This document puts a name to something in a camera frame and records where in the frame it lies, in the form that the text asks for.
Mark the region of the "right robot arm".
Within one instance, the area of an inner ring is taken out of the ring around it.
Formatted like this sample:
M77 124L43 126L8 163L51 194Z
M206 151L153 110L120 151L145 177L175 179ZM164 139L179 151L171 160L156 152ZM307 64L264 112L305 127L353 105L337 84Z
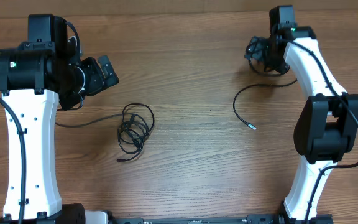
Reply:
M333 169L353 148L358 133L358 94L349 94L326 65L316 34L295 21L293 6L270 10L270 37L254 36L244 57L264 66L259 75L279 77L292 70L306 103L293 133L300 161L277 215L249 215L248 223L332 223L318 215L318 200Z

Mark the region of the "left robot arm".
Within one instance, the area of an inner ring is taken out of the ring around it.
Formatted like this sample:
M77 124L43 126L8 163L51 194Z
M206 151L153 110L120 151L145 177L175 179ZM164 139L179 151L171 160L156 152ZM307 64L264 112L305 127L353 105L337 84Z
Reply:
M112 213L63 204L55 171L55 118L87 96L117 85L107 56L81 58L73 25L52 14L28 18L28 38L0 51L0 102L6 111L9 180L0 223L112 223Z

